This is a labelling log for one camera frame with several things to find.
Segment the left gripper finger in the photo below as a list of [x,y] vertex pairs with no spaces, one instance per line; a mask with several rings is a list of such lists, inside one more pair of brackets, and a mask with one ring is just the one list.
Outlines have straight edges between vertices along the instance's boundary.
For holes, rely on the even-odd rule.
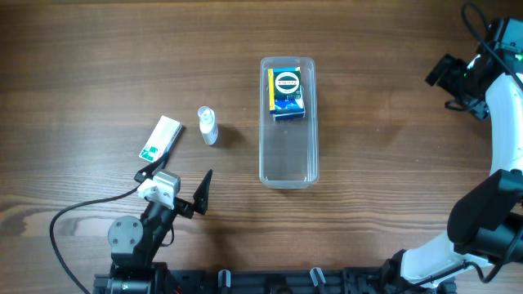
[[211,180],[212,169],[209,169],[193,195],[193,211],[199,213],[202,216],[204,216],[208,210],[208,198]]
[[170,158],[170,153],[163,154],[153,163],[139,170],[134,176],[136,182],[144,182],[146,179],[153,179],[154,175],[164,169]]

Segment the white green medicine box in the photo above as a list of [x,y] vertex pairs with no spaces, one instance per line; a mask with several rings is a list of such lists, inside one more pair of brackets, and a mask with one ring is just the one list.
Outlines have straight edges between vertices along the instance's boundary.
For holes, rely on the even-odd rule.
[[157,161],[171,150],[182,129],[183,125],[177,120],[162,116],[138,157],[150,163]]

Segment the blue yellow VapoDrops box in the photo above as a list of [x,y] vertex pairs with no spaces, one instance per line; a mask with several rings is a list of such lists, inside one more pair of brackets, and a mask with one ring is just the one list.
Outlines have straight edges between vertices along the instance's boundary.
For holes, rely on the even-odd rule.
[[269,68],[267,71],[267,77],[268,77],[268,94],[269,94],[269,110],[271,114],[274,113],[293,113],[293,112],[301,112],[304,110],[304,102],[302,98],[302,92],[301,95],[296,99],[283,99],[283,100],[276,100],[275,98],[275,89],[273,84],[273,69]]

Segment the small dark green box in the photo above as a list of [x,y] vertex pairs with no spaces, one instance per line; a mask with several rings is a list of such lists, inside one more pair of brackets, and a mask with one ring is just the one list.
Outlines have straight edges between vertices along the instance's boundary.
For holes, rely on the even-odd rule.
[[273,69],[276,100],[296,99],[301,95],[301,73],[300,67]]

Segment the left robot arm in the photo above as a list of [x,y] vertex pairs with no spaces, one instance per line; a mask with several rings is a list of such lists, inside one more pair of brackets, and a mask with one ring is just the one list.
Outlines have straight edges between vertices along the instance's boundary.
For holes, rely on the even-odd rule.
[[181,178],[165,170],[168,160],[169,155],[164,154],[136,173],[137,192],[148,205],[140,217],[122,216],[110,226],[110,273],[95,277],[95,293],[181,292],[167,264],[155,262],[154,257],[165,245],[166,235],[173,232],[176,217],[190,219],[195,213],[202,216],[206,213],[212,170],[207,171],[190,203],[177,197]]

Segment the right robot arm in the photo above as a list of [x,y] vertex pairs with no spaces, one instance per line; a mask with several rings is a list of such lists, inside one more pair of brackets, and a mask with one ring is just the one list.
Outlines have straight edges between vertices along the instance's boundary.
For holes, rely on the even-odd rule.
[[426,81],[453,97],[447,109],[491,121],[489,177],[454,205],[444,233],[386,261],[382,289],[437,289],[468,270],[489,283],[504,265],[522,261],[522,217],[512,210],[522,200],[522,22],[501,18],[484,27],[471,62],[445,55]]

